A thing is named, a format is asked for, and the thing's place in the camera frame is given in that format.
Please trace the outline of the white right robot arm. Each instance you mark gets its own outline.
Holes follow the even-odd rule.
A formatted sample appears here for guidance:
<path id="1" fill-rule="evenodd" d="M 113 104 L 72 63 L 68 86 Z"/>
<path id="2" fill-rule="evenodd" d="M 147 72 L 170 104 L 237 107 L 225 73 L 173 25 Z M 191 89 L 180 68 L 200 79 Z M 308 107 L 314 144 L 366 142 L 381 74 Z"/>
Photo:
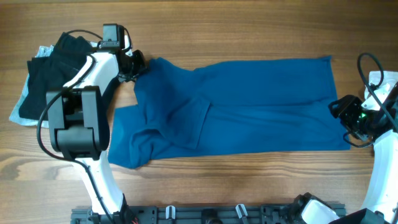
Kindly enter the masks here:
<path id="1" fill-rule="evenodd" d="M 361 209 L 339 217 L 331 205 L 306 193 L 290 206 L 289 223 L 397 223 L 397 87 L 378 91 L 371 99 L 378 96 L 385 97 L 379 110 L 353 95 L 329 105 L 348 134 L 370 139 L 373 145 L 373 171 Z"/>

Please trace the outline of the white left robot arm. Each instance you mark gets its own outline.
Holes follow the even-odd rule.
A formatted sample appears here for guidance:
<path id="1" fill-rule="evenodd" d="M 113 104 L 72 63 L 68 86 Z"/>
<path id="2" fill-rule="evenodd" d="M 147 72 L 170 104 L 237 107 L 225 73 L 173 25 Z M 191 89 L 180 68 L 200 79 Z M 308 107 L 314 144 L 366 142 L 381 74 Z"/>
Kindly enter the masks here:
<path id="1" fill-rule="evenodd" d="M 107 158 L 108 106 L 115 89 L 146 70 L 140 50 L 89 54 L 61 90 L 46 94 L 50 142 L 57 159 L 73 164 L 91 199 L 88 221 L 134 223 L 136 217 L 118 187 Z"/>

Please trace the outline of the blue polo shirt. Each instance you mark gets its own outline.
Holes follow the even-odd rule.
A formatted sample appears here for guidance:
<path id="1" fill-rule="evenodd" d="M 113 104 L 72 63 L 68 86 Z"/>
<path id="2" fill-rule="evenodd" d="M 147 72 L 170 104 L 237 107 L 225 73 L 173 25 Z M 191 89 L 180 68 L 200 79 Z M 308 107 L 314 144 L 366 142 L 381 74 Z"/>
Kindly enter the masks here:
<path id="1" fill-rule="evenodd" d="M 347 150 L 328 105 L 330 57 L 230 61 L 185 70 L 152 59 L 137 104 L 114 114 L 110 163 L 272 151 Z"/>

